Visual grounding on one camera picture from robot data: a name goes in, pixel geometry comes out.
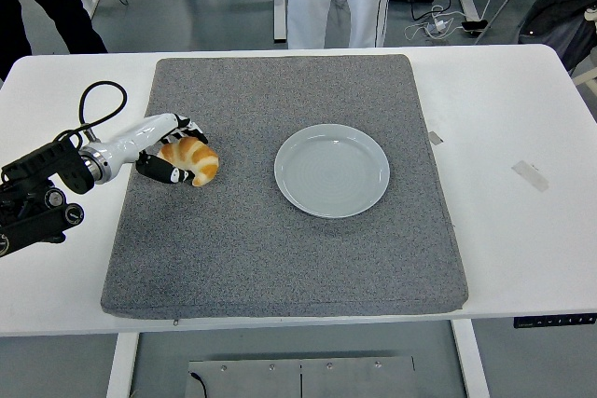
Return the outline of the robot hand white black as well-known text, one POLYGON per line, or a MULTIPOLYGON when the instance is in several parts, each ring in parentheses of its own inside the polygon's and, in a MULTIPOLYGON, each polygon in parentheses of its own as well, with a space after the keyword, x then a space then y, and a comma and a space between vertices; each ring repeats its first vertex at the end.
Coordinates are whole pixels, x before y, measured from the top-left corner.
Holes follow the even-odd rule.
POLYGON ((160 141, 169 143, 169 136, 183 135, 197 137, 204 144, 208 143, 196 123, 173 113, 145 117, 107 142, 89 142, 87 152, 99 170, 98 174, 93 175, 95 183, 110 182, 123 165, 136 162, 142 151, 160 141))

